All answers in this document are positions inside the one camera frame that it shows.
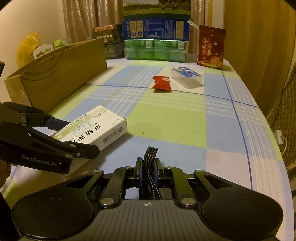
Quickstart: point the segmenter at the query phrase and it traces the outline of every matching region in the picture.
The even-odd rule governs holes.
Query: plaid tablecloth
[[[51,114],[72,121],[103,105],[127,119],[128,133],[69,178],[97,168],[112,173],[121,166],[134,166],[137,157],[154,146],[163,166],[180,167],[185,173],[203,169],[275,199],[284,210],[277,238],[293,240],[292,197],[279,148],[227,61],[223,71],[196,63],[125,59],[108,60],[107,65]],[[202,87],[186,89],[170,79],[171,93],[154,93],[153,76],[170,77],[172,68],[183,66],[202,75]],[[22,196],[64,180],[60,174],[16,167],[1,191],[12,207]]]

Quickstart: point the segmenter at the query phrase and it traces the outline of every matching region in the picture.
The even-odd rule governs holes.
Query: bundled cable
[[[154,183],[154,162],[158,149],[148,147],[143,159],[143,185],[139,191],[139,198],[161,199],[159,190]]]

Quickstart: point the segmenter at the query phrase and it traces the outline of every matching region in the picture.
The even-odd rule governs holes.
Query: red snack packet
[[[225,35],[225,29],[200,25],[198,65],[222,69]]]
[[[167,77],[167,76],[153,76],[153,79],[155,80],[155,84],[152,88],[172,91],[170,87],[170,82],[168,80],[169,78],[170,77]]]

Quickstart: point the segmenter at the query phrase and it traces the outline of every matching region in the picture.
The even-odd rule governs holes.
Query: yellow bag
[[[34,60],[32,52],[40,45],[38,33],[31,33],[20,43],[17,50],[17,65],[19,69]]]

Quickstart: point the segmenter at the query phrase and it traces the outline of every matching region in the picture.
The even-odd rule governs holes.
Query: human hand
[[[9,177],[11,173],[11,164],[0,160],[0,188],[4,186],[6,178]]]

